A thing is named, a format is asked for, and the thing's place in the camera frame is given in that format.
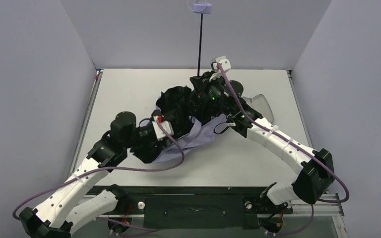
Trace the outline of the lilac black umbrella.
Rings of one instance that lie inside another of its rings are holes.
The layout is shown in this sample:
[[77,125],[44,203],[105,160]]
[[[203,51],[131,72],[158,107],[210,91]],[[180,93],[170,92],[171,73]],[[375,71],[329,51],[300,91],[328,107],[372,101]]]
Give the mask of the lilac black umbrella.
[[156,101],[156,109],[164,120],[171,123],[175,142],[158,140],[158,155],[135,155],[144,163],[163,162],[175,159],[194,147],[212,141],[215,126],[224,121],[220,115],[191,115],[190,94],[192,89],[183,86],[169,88]]

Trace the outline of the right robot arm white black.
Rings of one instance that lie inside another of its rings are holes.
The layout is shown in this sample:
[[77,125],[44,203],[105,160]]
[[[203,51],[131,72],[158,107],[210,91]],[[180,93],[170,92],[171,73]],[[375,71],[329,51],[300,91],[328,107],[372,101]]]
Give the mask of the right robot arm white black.
[[296,175],[287,184],[274,182],[261,194],[270,204],[281,205],[300,199],[315,204],[334,182],[332,155],[317,151],[279,130],[242,97],[238,81],[226,82],[214,71],[190,78],[191,106],[199,119],[225,116],[232,129],[280,158]]

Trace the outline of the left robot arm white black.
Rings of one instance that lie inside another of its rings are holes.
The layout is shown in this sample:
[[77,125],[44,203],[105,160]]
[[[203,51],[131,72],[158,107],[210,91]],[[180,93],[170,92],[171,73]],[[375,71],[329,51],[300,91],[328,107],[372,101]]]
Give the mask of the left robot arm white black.
[[127,158],[127,150],[139,142],[155,139],[154,127],[136,126],[132,112],[120,112],[110,130],[97,141],[76,171],[50,196],[34,208],[25,207],[14,213],[31,238],[69,238],[79,228],[100,215],[120,209],[127,193],[118,185],[104,188],[94,198],[80,200],[109,173],[119,169]]

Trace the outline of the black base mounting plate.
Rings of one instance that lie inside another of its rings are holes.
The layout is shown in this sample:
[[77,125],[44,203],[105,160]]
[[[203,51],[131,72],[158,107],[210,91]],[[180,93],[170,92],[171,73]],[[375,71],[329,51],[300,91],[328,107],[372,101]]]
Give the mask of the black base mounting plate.
[[261,197],[265,187],[122,186],[125,199],[109,217],[142,218],[150,229],[258,229],[292,214],[289,203],[274,206]]

